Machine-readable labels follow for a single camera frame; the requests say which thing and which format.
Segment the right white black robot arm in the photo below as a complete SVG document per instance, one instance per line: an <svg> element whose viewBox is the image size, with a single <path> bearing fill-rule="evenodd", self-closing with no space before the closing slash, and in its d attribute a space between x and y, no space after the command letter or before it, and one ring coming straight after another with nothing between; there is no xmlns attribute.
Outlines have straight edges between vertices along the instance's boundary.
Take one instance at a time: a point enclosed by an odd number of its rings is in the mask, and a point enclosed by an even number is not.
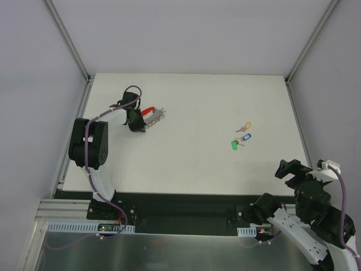
<svg viewBox="0 0 361 271"><path fill-rule="evenodd" d="M360 270L356 229L346 214L346 187L340 165L319 160L317 167L313 170L298 160L281 160L275 177L293 175L285 184L294 190L296 216L318 239L295 224L286 207L269 193L244 209L242 217L249 223L269 222L278 228L316 270Z"/></svg>

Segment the red handled metal keyring holder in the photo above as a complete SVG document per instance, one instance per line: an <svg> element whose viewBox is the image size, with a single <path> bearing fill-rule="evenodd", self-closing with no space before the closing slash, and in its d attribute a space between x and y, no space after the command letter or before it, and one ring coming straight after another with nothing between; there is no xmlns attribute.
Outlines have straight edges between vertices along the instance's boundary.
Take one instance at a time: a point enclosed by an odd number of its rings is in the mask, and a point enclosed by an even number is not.
<svg viewBox="0 0 361 271"><path fill-rule="evenodd" d="M165 117L165 110L163 108L148 107L142 111L142 117L146 129L148 129Z"/></svg>

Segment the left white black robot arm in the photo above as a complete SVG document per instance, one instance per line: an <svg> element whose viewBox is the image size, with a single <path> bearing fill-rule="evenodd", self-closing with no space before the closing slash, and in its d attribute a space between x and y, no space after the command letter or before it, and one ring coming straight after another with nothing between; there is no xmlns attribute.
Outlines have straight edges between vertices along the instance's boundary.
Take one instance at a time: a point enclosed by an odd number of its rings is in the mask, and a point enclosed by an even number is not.
<svg viewBox="0 0 361 271"><path fill-rule="evenodd" d="M143 119L140 103L142 91L124 91L122 99L111 105L105 112L92 119L77 118L74 121L68 156L84 172L93 192L93 199L103 202L99 212L106 219L118 216L119 206L113 202L116 189L112 185L105 162L109 155L109 133L123 125L133 132L144 133L146 123Z"/></svg>

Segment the green tagged key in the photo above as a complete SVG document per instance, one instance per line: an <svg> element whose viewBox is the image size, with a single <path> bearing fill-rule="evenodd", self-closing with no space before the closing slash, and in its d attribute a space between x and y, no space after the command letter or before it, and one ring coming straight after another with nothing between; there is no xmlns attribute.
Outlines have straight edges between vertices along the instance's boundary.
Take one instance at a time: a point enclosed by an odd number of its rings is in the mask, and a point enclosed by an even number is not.
<svg viewBox="0 0 361 271"><path fill-rule="evenodd" d="M232 147L232 149L233 150L238 150L238 148L239 147L244 147L245 145L243 144L243 143L240 143L238 140L233 140L232 142L231 142L231 147Z"/></svg>

